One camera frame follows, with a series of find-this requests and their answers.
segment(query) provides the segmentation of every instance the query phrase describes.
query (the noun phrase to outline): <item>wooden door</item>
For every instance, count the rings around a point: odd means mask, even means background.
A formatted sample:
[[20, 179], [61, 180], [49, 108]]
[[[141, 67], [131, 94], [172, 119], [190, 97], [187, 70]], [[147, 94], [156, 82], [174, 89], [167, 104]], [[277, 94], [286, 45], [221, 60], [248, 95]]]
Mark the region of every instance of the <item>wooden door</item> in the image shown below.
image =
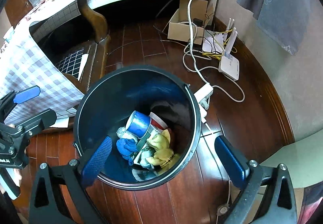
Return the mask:
[[33, 8], [29, 0], [7, 0], [4, 7], [8, 19], [14, 28], [17, 23]]

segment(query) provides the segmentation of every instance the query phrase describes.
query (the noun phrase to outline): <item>screw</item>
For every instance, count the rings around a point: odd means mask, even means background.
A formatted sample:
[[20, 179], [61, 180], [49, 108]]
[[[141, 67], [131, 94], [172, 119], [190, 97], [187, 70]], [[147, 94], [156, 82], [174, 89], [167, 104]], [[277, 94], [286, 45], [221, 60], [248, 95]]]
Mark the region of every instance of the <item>screw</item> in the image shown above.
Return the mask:
[[251, 165], [252, 167], [256, 167], [258, 165], [258, 163], [256, 160], [250, 160], [249, 165]]
[[280, 167], [281, 170], [286, 170], [287, 169], [285, 164], [279, 164], [279, 167]]
[[78, 163], [76, 159], [72, 159], [71, 161], [68, 162], [70, 166], [75, 166]]
[[9, 147], [9, 154], [13, 154], [15, 151], [15, 148], [13, 146]]
[[46, 163], [41, 163], [39, 167], [40, 167], [40, 169], [45, 169], [47, 167], [47, 164]]

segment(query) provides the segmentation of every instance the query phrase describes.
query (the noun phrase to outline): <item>checkered tablecloth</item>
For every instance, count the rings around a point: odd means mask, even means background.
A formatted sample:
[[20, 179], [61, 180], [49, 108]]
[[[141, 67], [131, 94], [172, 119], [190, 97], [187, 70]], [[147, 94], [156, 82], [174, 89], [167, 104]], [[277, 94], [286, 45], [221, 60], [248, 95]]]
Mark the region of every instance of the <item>checkered tablecloth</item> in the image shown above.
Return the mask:
[[68, 110], [84, 96], [46, 57], [29, 33], [12, 39], [0, 58], [0, 66], [1, 97], [34, 85], [41, 90], [38, 97], [17, 105], [6, 118], [6, 124], [17, 125], [47, 108], [55, 112]]

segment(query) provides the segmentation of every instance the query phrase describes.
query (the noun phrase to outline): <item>red paper cup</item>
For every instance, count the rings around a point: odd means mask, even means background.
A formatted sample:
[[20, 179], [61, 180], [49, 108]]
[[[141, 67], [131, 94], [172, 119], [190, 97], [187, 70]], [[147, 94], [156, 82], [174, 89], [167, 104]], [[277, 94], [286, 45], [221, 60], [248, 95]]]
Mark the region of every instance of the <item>red paper cup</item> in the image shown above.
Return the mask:
[[151, 124], [153, 126], [161, 130], [165, 130], [168, 127], [167, 124], [154, 113], [150, 112], [149, 116], [151, 117]]

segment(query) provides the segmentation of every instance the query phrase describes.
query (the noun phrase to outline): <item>bucket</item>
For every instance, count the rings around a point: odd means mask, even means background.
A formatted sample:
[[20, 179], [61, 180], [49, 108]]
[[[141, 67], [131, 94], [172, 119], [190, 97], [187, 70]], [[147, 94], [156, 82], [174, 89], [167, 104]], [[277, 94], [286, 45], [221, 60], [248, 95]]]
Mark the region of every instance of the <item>bucket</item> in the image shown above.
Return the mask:
[[[118, 152], [116, 132], [134, 110], [153, 112], [172, 130], [176, 160], [169, 167], [129, 166]], [[112, 138], [112, 151], [98, 178], [124, 190], [154, 188], [174, 178], [193, 156], [200, 133], [201, 115], [189, 85], [154, 66], [130, 66], [105, 75], [83, 97], [74, 121], [80, 155], [107, 135]]]

